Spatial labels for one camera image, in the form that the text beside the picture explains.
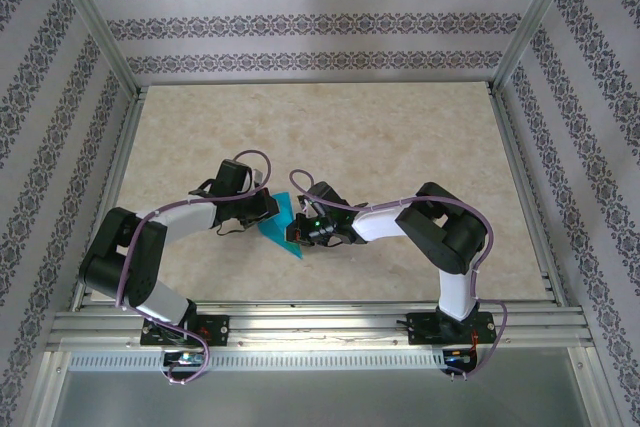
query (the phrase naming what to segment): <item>wall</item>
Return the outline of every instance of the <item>wall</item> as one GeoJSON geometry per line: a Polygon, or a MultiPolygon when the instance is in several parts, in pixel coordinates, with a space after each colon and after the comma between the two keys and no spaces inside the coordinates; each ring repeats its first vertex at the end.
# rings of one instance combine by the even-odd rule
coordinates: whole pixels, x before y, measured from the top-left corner
{"type": "Polygon", "coordinates": [[[566,289],[640,424],[639,0],[554,0],[503,100],[566,289]]]}
{"type": "Polygon", "coordinates": [[[531,0],[96,0],[142,85],[489,80],[531,0]]]}
{"type": "Polygon", "coordinates": [[[0,0],[0,46],[0,425],[20,425],[129,99],[70,0],[0,0]]]}

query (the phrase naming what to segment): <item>teal cloth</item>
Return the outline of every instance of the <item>teal cloth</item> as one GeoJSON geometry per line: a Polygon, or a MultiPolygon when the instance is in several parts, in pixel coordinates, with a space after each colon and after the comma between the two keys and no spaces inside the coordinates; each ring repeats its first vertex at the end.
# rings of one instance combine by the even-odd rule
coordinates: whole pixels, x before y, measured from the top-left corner
{"type": "Polygon", "coordinates": [[[269,240],[275,242],[301,259],[302,251],[300,250],[300,246],[285,240],[287,225],[293,222],[293,206],[291,205],[289,192],[280,192],[279,194],[272,195],[272,197],[276,199],[276,202],[278,202],[280,213],[268,220],[260,222],[258,224],[258,229],[260,229],[262,235],[267,237],[269,240]]]}

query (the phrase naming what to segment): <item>purple cable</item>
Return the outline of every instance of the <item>purple cable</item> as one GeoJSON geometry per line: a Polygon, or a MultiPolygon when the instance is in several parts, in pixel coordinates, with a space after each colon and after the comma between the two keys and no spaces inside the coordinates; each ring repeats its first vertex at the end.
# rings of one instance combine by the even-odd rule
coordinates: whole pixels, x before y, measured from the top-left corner
{"type": "MultiPolygon", "coordinates": [[[[170,204],[164,205],[152,212],[149,212],[138,224],[138,226],[136,227],[136,230],[133,232],[133,236],[131,237],[131,243],[129,244],[129,250],[127,251],[127,256],[124,259],[124,265],[122,266],[122,272],[120,274],[120,281],[118,282],[118,290],[116,291],[116,307],[120,307],[122,305],[122,301],[123,301],[123,297],[124,297],[124,288],[127,284],[127,279],[129,277],[129,269],[131,267],[131,259],[133,258],[133,253],[135,251],[136,245],[138,243],[138,239],[140,238],[140,233],[142,232],[142,229],[144,228],[145,224],[147,222],[149,222],[151,219],[153,219],[154,217],[160,215],[163,212],[166,212],[167,210],[171,210],[174,209],[176,207],[181,207],[183,205],[188,205],[188,204],[204,204],[207,202],[231,202],[234,200],[241,200],[241,199],[246,199],[247,197],[251,197],[252,195],[254,195],[255,193],[259,192],[260,190],[262,190],[265,185],[267,185],[267,182],[269,182],[269,178],[271,177],[271,161],[269,160],[269,157],[267,157],[267,155],[264,152],[261,152],[259,150],[254,150],[254,149],[249,149],[249,150],[243,150],[242,152],[240,152],[238,155],[236,155],[233,160],[238,160],[240,157],[242,157],[243,155],[247,155],[247,154],[257,154],[262,156],[262,158],[265,160],[265,162],[267,163],[267,174],[265,175],[264,180],[262,181],[262,183],[260,185],[258,185],[256,188],[249,190],[247,192],[244,192],[242,194],[238,194],[238,195],[232,195],[230,197],[214,197],[214,198],[207,198],[207,199],[187,199],[187,200],[180,200],[178,202],[172,202],[170,204]]],[[[183,335],[187,335],[193,339],[195,339],[196,341],[200,342],[202,344],[202,347],[204,349],[204,362],[202,363],[202,365],[200,366],[200,368],[194,372],[193,375],[191,375],[190,377],[187,377],[184,380],[176,380],[173,377],[171,377],[171,370],[169,370],[169,373],[167,375],[167,377],[169,378],[169,382],[171,382],[172,384],[187,384],[189,382],[191,382],[192,380],[197,379],[198,377],[200,377],[205,370],[207,369],[208,365],[209,365],[209,357],[210,357],[210,353],[209,353],[209,346],[207,345],[207,342],[200,337],[199,335],[190,332],[186,329],[183,329],[181,327],[178,327],[176,325],[172,325],[169,324],[167,322],[163,322],[160,319],[156,319],[155,317],[152,317],[150,315],[147,315],[141,311],[139,311],[138,309],[134,308],[134,307],[128,307],[130,308],[132,311],[136,312],[137,314],[141,315],[142,317],[144,317],[145,319],[149,320],[150,322],[154,322],[158,325],[161,325],[167,329],[173,330],[174,332],[178,332],[180,334],[183,335]]]]}
{"type": "Polygon", "coordinates": [[[310,200],[313,200],[314,202],[318,202],[319,204],[328,205],[329,207],[335,207],[337,209],[342,209],[342,210],[350,210],[352,212],[376,212],[378,210],[390,209],[392,207],[397,207],[397,206],[401,206],[401,205],[409,205],[412,202],[439,202],[439,203],[442,203],[442,204],[449,204],[449,205],[455,205],[457,207],[461,207],[461,208],[465,209],[467,212],[473,214],[480,222],[482,222],[482,224],[484,225],[484,228],[487,230],[487,236],[489,237],[489,240],[487,241],[487,247],[484,249],[484,251],[482,252],[482,255],[480,255],[480,258],[476,261],[476,263],[473,265],[473,268],[471,269],[470,292],[471,292],[471,296],[473,298],[475,298],[478,302],[499,305],[500,307],[502,307],[502,313],[503,313],[502,324],[500,325],[500,330],[498,331],[498,334],[496,335],[496,340],[491,345],[491,348],[489,349],[489,352],[487,352],[487,355],[482,360],[482,362],[480,362],[476,366],[476,368],[473,369],[473,371],[471,371],[469,374],[466,374],[464,376],[465,380],[467,378],[469,378],[469,377],[472,377],[480,369],[482,369],[486,365],[486,363],[489,361],[489,359],[491,358],[491,356],[495,352],[496,348],[498,347],[498,343],[500,342],[500,339],[502,338],[502,334],[504,333],[504,329],[505,329],[505,327],[507,325],[507,317],[509,315],[508,312],[507,312],[507,306],[505,305],[505,303],[503,301],[496,300],[496,299],[479,299],[476,296],[476,283],[477,283],[477,277],[478,277],[478,268],[480,267],[480,264],[482,264],[482,262],[484,262],[484,260],[489,255],[489,252],[491,252],[491,249],[493,248],[494,234],[493,234],[493,229],[491,228],[491,224],[489,223],[489,220],[484,215],[482,215],[482,213],[480,213],[479,210],[475,209],[474,207],[471,207],[469,204],[466,204],[465,202],[462,202],[461,200],[450,199],[448,197],[431,196],[431,195],[409,197],[408,199],[400,199],[400,200],[395,200],[393,202],[385,202],[383,204],[371,205],[371,206],[368,206],[368,207],[353,207],[353,206],[350,206],[350,205],[338,204],[336,202],[331,202],[331,201],[322,199],[320,197],[317,197],[317,196],[315,196],[313,194],[310,194],[309,191],[305,190],[303,187],[300,186],[300,184],[298,184],[294,180],[293,176],[295,174],[303,174],[303,175],[307,176],[307,178],[311,181],[311,185],[314,185],[315,181],[313,180],[313,176],[309,172],[307,172],[306,170],[302,170],[302,169],[294,169],[289,173],[289,180],[291,181],[293,186],[296,189],[298,189],[300,192],[302,192],[302,195],[304,195],[306,198],[308,198],[310,200]]]}

